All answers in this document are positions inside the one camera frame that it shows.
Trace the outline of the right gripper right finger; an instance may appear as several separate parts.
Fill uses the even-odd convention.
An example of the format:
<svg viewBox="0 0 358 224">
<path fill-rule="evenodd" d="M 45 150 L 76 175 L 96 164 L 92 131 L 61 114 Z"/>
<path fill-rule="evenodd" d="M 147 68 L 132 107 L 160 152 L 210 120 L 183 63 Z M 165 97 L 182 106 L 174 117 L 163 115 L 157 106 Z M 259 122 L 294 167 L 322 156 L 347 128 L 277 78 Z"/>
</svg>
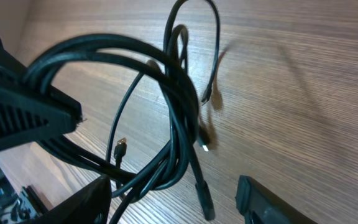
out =
<svg viewBox="0 0 358 224">
<path fill-rule="evenodd" d="M 236 208 L 244 217 L 245 223 L 316 224 L 261 183 L 246 175 L 239 176 Z"/>
</svg>

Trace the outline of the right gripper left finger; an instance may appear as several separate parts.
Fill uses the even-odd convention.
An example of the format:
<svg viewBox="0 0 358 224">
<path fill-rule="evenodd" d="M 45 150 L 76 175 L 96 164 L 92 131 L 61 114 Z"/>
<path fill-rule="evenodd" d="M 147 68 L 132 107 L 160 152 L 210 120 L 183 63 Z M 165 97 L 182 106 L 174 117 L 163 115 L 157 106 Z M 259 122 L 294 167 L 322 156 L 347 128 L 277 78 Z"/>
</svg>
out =
<svg viewBox="0 0 358 224">
<path fill-rule="evenodd" d="M 52 210 L 27 223 L 107 223 L 110 203 L 110 179 L 101 175 Z"/>
</svg>

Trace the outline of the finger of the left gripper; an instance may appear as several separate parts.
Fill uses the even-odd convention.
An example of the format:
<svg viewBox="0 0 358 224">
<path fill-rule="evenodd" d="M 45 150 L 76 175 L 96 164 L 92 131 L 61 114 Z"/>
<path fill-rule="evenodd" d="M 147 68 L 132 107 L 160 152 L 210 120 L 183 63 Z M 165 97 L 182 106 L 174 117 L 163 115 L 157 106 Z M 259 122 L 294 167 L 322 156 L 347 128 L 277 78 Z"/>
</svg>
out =
<svg viewBox="0 0 358 224">
<path fill-rule="evenodd" d="M 62 91 L 43 95 L 22 84 L 26 71 L 0 39 L 0 151 L 73 132 L 82 119 L 80 103 Z"/>
</svg>

